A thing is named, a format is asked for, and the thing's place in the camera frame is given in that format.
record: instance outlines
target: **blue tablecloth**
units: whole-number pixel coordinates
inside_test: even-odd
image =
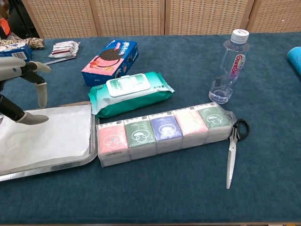
[[[175,94],[167,101],[101,122],[209,102],[208,90],[229,35],[122,37],[138,42],[128,74],[161,72]],[[78,57],[52,65],[48,107],[89,100],[81,69],[112,37],[81,41]],[[251,51],[231,100],[223,105],[252,126],[238,143],[226,189],[229,141],[102,168],[96,159],[0,183],[0,223],[172,223],[301,221],[301,76],[287,52],[301,33],[251,34]],[[33,60],[49,61],[52,45]],[[3,92],[24,109],[38,107],[35,88],[15,79]]]

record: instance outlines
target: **green tissue pack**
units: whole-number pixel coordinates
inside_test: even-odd
[[[92,87],[89,97],[92,114],[112,117],[166,100],[174,93],[160,73],[126,75]]]

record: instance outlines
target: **white bottle cap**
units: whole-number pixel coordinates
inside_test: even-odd
[[[249,32],[243,29],[235,29],[231,35],[231,41],[236,44],[245,44],[249,38]]]

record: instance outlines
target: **woven wall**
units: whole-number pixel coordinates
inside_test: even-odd
[[[166,0],[165,34],[227,34],[246,28],[254,0]]]
[[[89,0],[24,0],[42,38],[97,36]]]
[[[301,32],[301,0],[256,0],[250,32]]]
[[[90,0],[100,36],[164,34],[165,0]]]

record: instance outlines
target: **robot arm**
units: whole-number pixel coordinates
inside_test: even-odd
[[[0,92],[3,90],[4,84],[16,77],[21,77],[35,84],[39,105],[41,108],[47,104],[47,84],[44,79],[39,76],[36,71],[50,72],[51,69],[40,62],[28,62],[16,57],[0,57]],[[0,113],[6,115],[15,122],[34,125],[43,123],[48,120],[44,115],[32,115],[24,112],[20,107],[8,100],[0,93]]]

